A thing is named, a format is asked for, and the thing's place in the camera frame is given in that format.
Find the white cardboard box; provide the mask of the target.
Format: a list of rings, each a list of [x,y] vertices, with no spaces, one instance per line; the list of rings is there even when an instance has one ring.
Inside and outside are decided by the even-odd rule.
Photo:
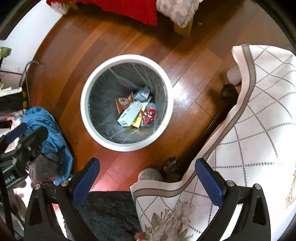
[[[131,105],[124,110],[124,112],[121,114],[119,119],[117,120],[118,123],[123,126],[131,126],[134,119],[138,116],[138,113],[142,109],[142,103],[139,101],[135,101],[131,103]]]

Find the yellow cigarette pack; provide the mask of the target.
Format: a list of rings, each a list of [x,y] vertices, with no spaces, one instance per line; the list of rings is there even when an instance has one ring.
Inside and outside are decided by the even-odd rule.
[[[143,105],[140,112],[138,113],[137,117],[132,122],[132,126],[135,128],[139,128],[142,123],[142,111],[145,111],[146,105]]]

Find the brown snack wrapper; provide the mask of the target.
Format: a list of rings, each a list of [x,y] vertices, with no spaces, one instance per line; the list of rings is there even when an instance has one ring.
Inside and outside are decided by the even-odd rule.
[[[122,114],[132,103],[134,102],[133,93],[131,92],[128,96],[118,97],[115,99],[115,105],[117,112]]]

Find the small red snack wrapper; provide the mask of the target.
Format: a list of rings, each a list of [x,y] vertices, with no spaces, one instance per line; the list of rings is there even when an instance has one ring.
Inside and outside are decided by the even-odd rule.
[[[148,110],[141,111],[140,113],[142,116],[142,125],[145,126],[154,120],[156,110],[150,108]]]

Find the clear plastic lid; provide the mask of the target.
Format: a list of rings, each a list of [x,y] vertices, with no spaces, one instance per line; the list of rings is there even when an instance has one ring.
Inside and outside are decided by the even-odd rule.
[[[156,110],[156,105],[153,102],[149,102],[146,106],[146,110],[153,109]]]

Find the white round trash bin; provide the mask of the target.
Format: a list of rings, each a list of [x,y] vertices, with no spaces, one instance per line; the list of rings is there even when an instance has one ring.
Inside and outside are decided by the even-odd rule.
[[[154,142],[173,112],[171,82],[155,61],[135,54],[110,58],[88,77],[80,111],[91,137],[107,149],[130,152]]]

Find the blue jacket on floor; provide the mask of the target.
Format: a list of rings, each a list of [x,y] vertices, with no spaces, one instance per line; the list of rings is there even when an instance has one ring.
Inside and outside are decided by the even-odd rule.
[[[61,174],[53,182],[55,185],[59,185],[63,180],[68,179],[72,170],[73,157],[55,118],[46,109],[42,107],[33,107],[25,111],[22,122],[27,124],[25,135],[29,135],[41,126],[47,128],[48,137],[41,144],[42,154],[57,152],[61,147],[65,147],[61,153]]]

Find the white patterned tablecloth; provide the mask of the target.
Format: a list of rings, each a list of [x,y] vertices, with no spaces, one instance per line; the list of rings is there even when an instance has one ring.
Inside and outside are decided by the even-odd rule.
[[[238,101],[197,157],[226,180],[262,187],[278,240],[295,215],[295,55],[267,45],[235,46],[232,55]],[[218,212],[194,164],[177,183],[144,180],[130,190],[145,240],[197,240]]]

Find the blue milk carton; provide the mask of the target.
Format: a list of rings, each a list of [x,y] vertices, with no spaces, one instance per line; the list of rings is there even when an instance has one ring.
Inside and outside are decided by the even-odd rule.
[[[135,92],[135,94],[133,95],[133,98],[135,101],[144,101],[146,99],[148,99],[149,94],[150,94],[151,90],[145,86],[141,89],[139,89],[138,91]]]

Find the grey checked bed sheet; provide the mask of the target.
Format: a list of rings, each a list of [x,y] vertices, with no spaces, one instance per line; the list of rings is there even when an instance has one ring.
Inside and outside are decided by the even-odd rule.
[[[157,11],[169,17],[180,28],[187,27],[203,0],[157,0]]]

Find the wooden bed frame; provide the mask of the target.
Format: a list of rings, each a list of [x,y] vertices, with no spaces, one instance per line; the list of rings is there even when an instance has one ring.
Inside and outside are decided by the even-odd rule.
[[[184,28],[181,28],[177,24],[174,24],[174,32],[180,36],[183,36],[184,38],[187,38],[191,33],[192,24],[193,24],[193,18],[191,18],[191,20],[188,22],[188,24]]]

